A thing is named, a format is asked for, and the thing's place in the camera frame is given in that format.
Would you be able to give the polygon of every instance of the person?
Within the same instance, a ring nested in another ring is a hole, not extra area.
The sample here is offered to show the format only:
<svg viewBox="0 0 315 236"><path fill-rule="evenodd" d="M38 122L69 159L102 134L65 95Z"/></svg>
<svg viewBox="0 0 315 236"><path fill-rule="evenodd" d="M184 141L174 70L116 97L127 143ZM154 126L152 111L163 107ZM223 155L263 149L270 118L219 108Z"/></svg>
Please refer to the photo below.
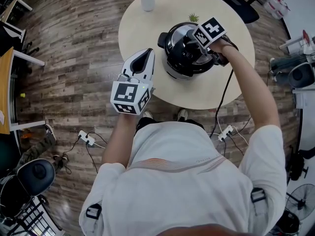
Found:
<svg viewBox="0 0 315 236"><path fill-rule="evenodd" d="M281 217L286 172L277 105L238 50L222 39L210 48L229 60L255 125L239 168L186 110L161 123L146 112L138 125L120 114L80 213L85 235L265 235Z"/></svg>
<svg viewBox="0 0 315 236"><path fill-rule="evenodd" d="M22 167L24 164L37 159L42 153L54 146L56 144L56 141L57 138L53 128L49 124L46 124L45 137L22 154L17 166L13 169L13 172L17 173L19 168ZM53 155L53 160L55 172L58 173L63 167L67 165L68 155L66 153L63 153L62 156Z"/></svg>

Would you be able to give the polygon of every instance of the power strip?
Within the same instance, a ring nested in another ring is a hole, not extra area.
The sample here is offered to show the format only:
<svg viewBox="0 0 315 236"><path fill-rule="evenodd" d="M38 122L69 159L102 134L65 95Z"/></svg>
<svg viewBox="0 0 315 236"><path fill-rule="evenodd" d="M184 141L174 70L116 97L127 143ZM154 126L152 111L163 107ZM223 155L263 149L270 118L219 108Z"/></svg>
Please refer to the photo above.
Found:
<svg viewBox="0 0 315 236"><path fill-rule="evenodd" d="M225 128L225 130L222 131L221 134L219 134L218 140L222 142L223 141L222 139L225 140L227 135L229 135L230 132L232 133L232 131L233 131L233 128L231 125L229 125L228 127Z"/></svg>
<svg viewBox="0 0 315 236"><path fill-rule="evenodd" d="M89 141L89 145L91 145L91 146L94 144L95 139L94 139L92 136L87 135L87 133L85 133L83 130L80 131L79 135L81 135L80 138L81 138L84 142Z"/></svg>

